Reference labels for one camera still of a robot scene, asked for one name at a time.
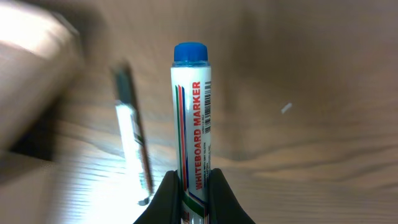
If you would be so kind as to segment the black whiteboard marker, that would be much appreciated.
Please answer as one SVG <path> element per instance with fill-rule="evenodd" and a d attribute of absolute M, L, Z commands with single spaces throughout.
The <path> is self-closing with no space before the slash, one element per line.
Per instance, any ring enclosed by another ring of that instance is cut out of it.
<path fill-rule="evenodd" d="M 132 69 L 128 63 L 124 62 L 117 64 L 111 71 L 128 185 L 132 189 L 132 197 L 137 204 L 145 206 L 149 204 L 153 193 L 153 182 L 133 85 Z"/>

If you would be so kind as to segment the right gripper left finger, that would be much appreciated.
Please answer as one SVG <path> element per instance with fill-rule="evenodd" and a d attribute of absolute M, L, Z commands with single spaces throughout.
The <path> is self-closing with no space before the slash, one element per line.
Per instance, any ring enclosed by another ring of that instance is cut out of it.
<path fill-rule="evenodd" d="M 181 198 L 177 171 L 165 173 L 149 206 L 134 224 L 181 224 Z"/>

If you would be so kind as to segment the blue whiteboard marker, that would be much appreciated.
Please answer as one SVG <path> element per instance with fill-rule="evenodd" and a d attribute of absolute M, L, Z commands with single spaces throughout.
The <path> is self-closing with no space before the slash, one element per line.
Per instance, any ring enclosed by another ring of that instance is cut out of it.
<path fill-rule="evenodd" d="M 175 46 L 170 68 L 182 223 L 209 223 L 211 66 L 204 44 Z"/>

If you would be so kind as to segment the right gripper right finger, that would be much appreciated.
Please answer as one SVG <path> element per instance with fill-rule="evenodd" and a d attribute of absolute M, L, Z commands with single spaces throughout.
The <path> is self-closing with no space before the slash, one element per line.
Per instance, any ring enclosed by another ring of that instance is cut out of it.
<path fill-rule="evenodd" d="M 219 168 L 210 173 L 209 208 L 212 224 L 255 224 L 240 206 Z"/>

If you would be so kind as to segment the cardboard box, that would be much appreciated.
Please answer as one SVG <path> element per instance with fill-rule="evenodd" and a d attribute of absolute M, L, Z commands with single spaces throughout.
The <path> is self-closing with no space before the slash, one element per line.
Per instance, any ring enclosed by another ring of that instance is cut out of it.
<path fill-rule="evenodd" d="M 1 181 L 24 171 L 10 148 L 80 71 L 79 32 L 61 14 L 1 1 Z"/>

